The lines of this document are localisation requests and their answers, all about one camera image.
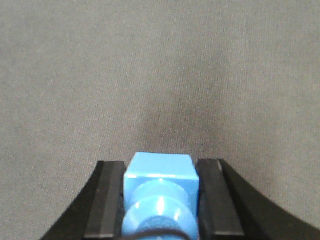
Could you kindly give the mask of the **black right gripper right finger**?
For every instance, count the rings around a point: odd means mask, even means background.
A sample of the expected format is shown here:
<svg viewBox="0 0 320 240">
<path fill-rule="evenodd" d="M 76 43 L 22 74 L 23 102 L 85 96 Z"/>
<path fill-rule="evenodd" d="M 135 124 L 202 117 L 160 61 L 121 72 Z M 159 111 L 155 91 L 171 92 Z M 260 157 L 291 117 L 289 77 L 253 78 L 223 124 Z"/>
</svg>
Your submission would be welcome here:
<svg viewBox="0 0 320 240">
<path fill-rule="evenodd" d="M 223 159 L 199 159 L 202 240 L 318 240 L 320 230 L 250 185 Z"/>
</svg>

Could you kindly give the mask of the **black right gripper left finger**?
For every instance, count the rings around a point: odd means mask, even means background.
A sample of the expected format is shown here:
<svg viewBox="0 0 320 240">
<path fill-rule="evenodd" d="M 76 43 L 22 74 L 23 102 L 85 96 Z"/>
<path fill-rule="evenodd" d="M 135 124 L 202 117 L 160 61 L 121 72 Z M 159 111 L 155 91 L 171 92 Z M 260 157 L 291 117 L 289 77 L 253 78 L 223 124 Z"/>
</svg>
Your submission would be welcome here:
<svg viewBox="0 0 320 240">
<path fill-rule="evenodd" d="M 124 217 L 123 161 L 99 161 L 44 240 L 115 240 Z"/>
</svg>

